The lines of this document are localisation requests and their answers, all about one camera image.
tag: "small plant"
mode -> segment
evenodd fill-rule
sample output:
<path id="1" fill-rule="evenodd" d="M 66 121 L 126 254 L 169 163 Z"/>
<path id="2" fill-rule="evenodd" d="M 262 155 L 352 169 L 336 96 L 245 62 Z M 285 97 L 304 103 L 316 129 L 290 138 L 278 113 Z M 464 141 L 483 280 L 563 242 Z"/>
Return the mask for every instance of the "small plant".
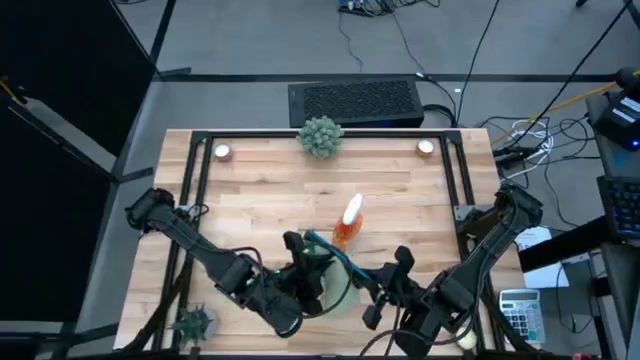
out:
<path id="1" fill-rule="evenodd" d="M 213 322 L 204 310 L 204 304 L 193 311 L 180 309 L 180 320 L 176 321 L 170 328 L 180 334 L 180 347 L 187 345 L 189 341 L 198 345 L 198 341 L 207 340 L 207 329 Z"/>
<path id="2" fill-rule="evenodd" d="M 296 139 L 311 155 L 326 159 L 338 153 L 344 130 L 326 116 L 307 120 Z"/>

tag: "concrete floor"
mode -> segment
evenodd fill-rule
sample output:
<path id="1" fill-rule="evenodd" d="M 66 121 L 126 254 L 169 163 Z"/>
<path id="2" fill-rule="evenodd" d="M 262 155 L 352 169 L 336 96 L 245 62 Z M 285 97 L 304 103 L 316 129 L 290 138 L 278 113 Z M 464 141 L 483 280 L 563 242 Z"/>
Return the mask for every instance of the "concrete floor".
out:
<path id="1" fill-rule="evenodd" d="M 165 0 L 150 0 L 120 6 L 140 42 L 151 48 Z M 207 0 L 178 1 L 158 60 L 160 70 L 190 66 L 194 73 L 210 74 L 300 74 L 353 73 L 356 62 L 346 51 L 346 41 L 337 28 L 336 1 Z M 492 0 L 443 0 L 440 8 L 425 4 L 401 9 L 397 17 L 418 61 L 430 73 L 466 73 L 473 51 L 493 6 Z M 572 1 L 503 0 L 479 53 L 475 73 L 566 74 L 608 25 L 621 4 L 591 0 L 576 10 Z M 343 28 L 353 39 L 353 52 L 363 62 L 364 73 L 413 73 L 419 68 L 407 55 L 391 16 L 365 19 L 345 15 Z M 610 73 L 622 66 L 637 67 L 640 32 L 625 14 L 581 73 Z M 286 128 L 288 104 L 286 83 L 153 83 L 130 150 L 127 170 L 154 166 L 163 135 L 168 128 Z M 442 83 L 459 101 L 460 83 Z M 603 84 L 572 84 L 559 101 Z M 435 87 L 420 83 L 424 104 L 448 99 Z M 556 83 L 470 83 L 461 118 L 463 126 L 489 116 L 531 116 L 542 109 L 559 89 Z M 586 109 L 578 104 L 553 113 L 552 124 L 565 117 L 579 118 Z M 508 121 L 497 125 L 509 127 Z M 446 119 L 427 114 L 423 127 L 442 128 Z M 496 138 L 500 130 L 489 127 Z M 570 130 L 582 136 L 577 127 Z M 557 136 L 562 144 L 568 139 Z M 578 145 L 558 149 L 552 159 L 569 154 Z M 590 144 L 585 156 L 597 155 Z M 568 229 L 555 211 L 554 198 L 544 182 L 542 170 L 530 174 L 530 193 L 545 204 L 544 224 Z M 549 177 L 558 194 L 563 214 L 577 224 L 603 213 L 595 178 L 603 173 L 599 161 L 578 160 L 552 165 Z M 109 226 L 95 263 L 78 331 L 117 322 L 120 318 L 131 267 L 136 252 L 135 231 L 124 221 L 123 209 L 131 204 L 152 179 L 121 187 Z M 570 323 L 575 311 L 578 327 L 588 320 L 588 272 L 586 264 L 573 265 L 572 283 L 561 290 L 563 321 Z M 545 290 L 543 308 L 548 341 L 545 350 L 557 354 L 576 351 L 598 353 L 593 326 L 581 335 L 560 327 L 553 291 Z M 615 332 L 616 320 L 609 316 Z M 78 346 L 72 354 L 104 352 L 113 338 Z"/>

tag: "wooden table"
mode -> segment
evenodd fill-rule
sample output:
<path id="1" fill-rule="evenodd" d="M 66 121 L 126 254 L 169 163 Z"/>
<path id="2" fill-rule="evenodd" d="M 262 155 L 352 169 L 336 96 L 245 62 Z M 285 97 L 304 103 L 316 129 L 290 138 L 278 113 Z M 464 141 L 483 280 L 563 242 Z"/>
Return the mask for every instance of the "wooden table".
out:
<path id="1" fill-rule="evenodd" d="M 493 204 L 499 179 L 487 132 L 463 129 L 460 133 L 475 201 Z M 191 137 L 191 130 L 167 131 L 156 170 L 154 186 L 171 191 L 176 199 L 180 196 Z M 329 160 L 310 158 L 292 138 L 238 136 L 220 141 L 231 145 L 234 158 L 229 163 L 210 163 L 204 201 L 211 212 L 203 216 L 200 224 L 200 232 L 216 246 L 254 246 L 261 252 L 265 266 L 282 267 L 290 261 L 283 232 L 313 228 L 330 239 L 332 227 L 347 202 L 360 192 L 364 196 L 364 224 L 349 249 L 356 264 L 380 267 L 394 261 L 397 246 L 406 245 L 416 260 L 410 276 L 426 286 L 440 271 L 459 263 L 445 167 L 437 141 L 435 153 L 424 159 L 415 153 L 416 138 L 348 138 L 341 154 Z M 452 144 L 448 149 L 455 154 Z M 195 201 L 202 157 L 201 146 L 188 204 Z M 457 193 L 464 204 L 457 158 L 451 158 Z M 134 337 L 157 306 L 170 243 L 162 234 L 149 234 L 140 241 L 116 348 Z M 496 292 L 524 286 L 515 248 L 496 264 L 492 279 Z M 219 316 L 216 334 L 200 344 L 205 354 L 353 355 L 376 334 L 361 320 L 371 303 L 363 291 L 361 304 L 352 312 L 306 320 L 293 337 L 278 338 L 257 314 L 239 309 L 215 290 L 199 263 L 194 268 L 189 303 L 192 307 L 204 303 Z M 169 314 L 168 324 L 174 313 L 175 309 Z M 393 318 L 394 308 L 387 306 L 378 330 L 391 328 Z M 484 309 L 481 320 L 487 347 L 493 348 Z M 438 339 L 450 336 L 442 331 Z M 171 331 L 167 330 L 166 347 L 170 338 Z M 379 341 L 368 354 L 382 354 L 386 343 Z M 457 345 L 447 345 L 433 347 L 430 354 L 460 353 Z M 394 345 L 392 354 L 403 353 Z"/>

